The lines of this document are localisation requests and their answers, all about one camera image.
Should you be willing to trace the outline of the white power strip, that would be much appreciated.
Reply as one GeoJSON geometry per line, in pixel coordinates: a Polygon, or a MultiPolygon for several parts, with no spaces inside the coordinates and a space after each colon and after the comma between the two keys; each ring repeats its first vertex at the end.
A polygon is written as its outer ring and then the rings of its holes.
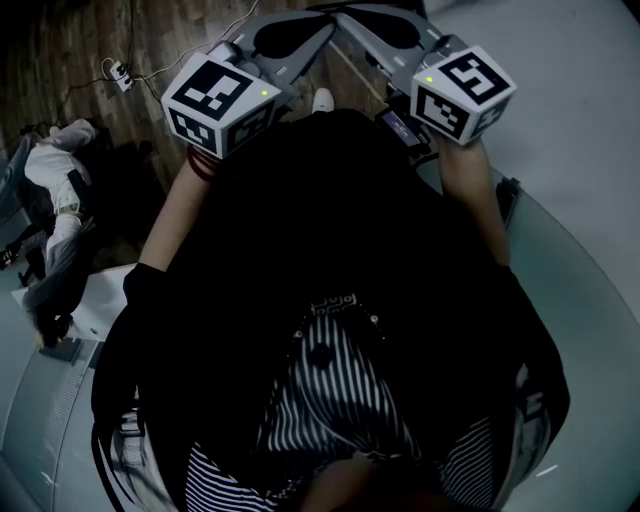
{"type": "Polygon", "coordinates": [[[132,89],[134,79],[121,61],[111,57],[104,58],[101,62],[101,70],[103,78],[116,84],[122,92],[132,89]]]}

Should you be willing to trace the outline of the black white striped shirt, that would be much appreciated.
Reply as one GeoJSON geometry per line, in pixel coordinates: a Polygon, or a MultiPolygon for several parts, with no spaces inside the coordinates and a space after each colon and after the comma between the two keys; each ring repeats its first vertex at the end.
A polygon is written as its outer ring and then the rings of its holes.
{"type": "Polygon", "coordinates": [[[373,364],[334,316],[310,320],[295,358],[274,382],[251,456],[264,484],[244,485],[194,445],[188,512],[284,512],[334,462],[362,455],[388,485],[443,494],[463,505],[494,502],[489,418],[464,428],[432,461],[406,425],[373,364]]]}

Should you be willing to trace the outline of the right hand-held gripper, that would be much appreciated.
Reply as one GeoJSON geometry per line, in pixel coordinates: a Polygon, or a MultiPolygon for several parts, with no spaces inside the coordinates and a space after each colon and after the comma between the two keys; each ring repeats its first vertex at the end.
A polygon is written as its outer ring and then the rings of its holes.
{"type": "Polygon", "coordinates": [[[458,144],[471,142],[497,122],[516,91],[481,47],[443,35],[418,13],[349,4],[338,7],[335,18],[392,74],[392,85],[403,94],[398,101],[402,115],[458,144]]]}

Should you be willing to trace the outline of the person's black garment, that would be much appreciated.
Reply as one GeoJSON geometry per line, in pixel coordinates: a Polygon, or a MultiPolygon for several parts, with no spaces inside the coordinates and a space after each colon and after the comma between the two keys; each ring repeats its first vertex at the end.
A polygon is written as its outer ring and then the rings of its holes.
{"type": "Polygon", "coordinates": [[[200,445],[244,485],[274,382],[306,325],[338,318],[428,459],[489,418],[494,502],[334,462],[284,512],[499,512],[569,410],[557,347],[468,211],[353,110],[256,136],[219,171],[166,271],[140,264],[98,360],[92,449],[113,503],[188,512],[200,445]]]}

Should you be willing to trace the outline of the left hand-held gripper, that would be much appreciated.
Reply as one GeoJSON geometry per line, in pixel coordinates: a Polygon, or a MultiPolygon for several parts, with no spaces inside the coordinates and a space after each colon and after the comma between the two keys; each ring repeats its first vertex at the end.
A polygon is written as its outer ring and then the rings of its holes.
{"type": "Polygon", "coordinates": [[[162,96],[170,131],[219,159],[267,130],[293,97],[291,84],[335,30],[330,15],[289,11],[249,19],[227,41],[252,54],[238,63],[194,53],[162,96]]]}

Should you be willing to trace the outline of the small black screen device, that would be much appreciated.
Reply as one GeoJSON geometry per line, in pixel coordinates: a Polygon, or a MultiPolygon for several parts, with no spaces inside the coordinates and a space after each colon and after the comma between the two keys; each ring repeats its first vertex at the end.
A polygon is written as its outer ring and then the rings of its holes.
{"type": "Polygon", "coordinates": [[[431,138],[422,124],[411,116],[386,108],[374,116],[375,123],[407,150],[430,151],[431,138]]]}

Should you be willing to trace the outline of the white cabinet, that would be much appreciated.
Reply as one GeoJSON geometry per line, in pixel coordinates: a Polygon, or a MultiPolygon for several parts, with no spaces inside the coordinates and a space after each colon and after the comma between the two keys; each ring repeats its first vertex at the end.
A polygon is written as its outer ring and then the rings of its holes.
{"type": "Polygon", "coordinates": [[[114,321],[124,309],[126,298],[123,281],[134,264],[106,269],[89,276],[83,298],[71,314],[72,324],[54,349],[45,348],[46,355],[71,362],[75,357],[72,343],[104,342],[114,321]]]}

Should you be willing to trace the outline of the green-tinted glass panel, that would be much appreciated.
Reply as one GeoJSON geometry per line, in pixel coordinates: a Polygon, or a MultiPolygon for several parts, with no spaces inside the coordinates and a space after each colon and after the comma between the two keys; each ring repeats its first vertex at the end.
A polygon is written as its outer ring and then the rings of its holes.
{"type": "Polygon", "coordinates": [[[556,342],[571,396],[506,512],[626,512],[640,497],[640,324],[584,247],[520,192],[511,268],[556,342]]]}

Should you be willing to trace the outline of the person's right forearm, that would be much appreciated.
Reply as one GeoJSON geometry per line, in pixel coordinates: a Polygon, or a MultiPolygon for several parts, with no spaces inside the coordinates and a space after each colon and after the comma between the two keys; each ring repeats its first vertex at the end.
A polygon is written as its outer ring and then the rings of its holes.
{"type": "Polygon", "coordinates": [[[480,139],[460,145],[435,135],[443,191],[470,214],[488,249],[501,266],[510,265],[507,231],[494,191],[492,169],[480,139]]]}

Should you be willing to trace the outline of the dark red wrist bands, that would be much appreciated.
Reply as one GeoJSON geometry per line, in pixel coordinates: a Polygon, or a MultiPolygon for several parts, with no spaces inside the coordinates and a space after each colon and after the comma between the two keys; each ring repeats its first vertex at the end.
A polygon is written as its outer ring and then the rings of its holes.
{"type": "Polygon", "coordinates": [[[215,175],[220,160],[197,147],[190,145],[187,148],[187,161],[194,173],[206,182],[211,182],[215,175]]]}

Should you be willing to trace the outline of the black glass panel fitting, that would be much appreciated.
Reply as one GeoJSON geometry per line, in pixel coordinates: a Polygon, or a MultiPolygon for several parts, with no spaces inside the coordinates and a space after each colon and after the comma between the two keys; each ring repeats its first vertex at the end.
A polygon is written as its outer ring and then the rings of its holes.
{"type": "Polygon", "coordinates": [[[495,193],[504,227],[508,228],[520,196],[520,182],[515,178],[503,177],[496,185],[495,193]]]}

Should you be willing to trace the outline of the person's left forearm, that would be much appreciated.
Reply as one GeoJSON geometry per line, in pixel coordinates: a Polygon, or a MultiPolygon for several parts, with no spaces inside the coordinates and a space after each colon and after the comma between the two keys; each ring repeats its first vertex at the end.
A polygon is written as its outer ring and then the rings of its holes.
{"type": "Polygon", "coordinates": [[[168,269],[197,220],[213,180],[206,182],[197,176],[186,158],[143,246],[140,264],[168,269]]]}

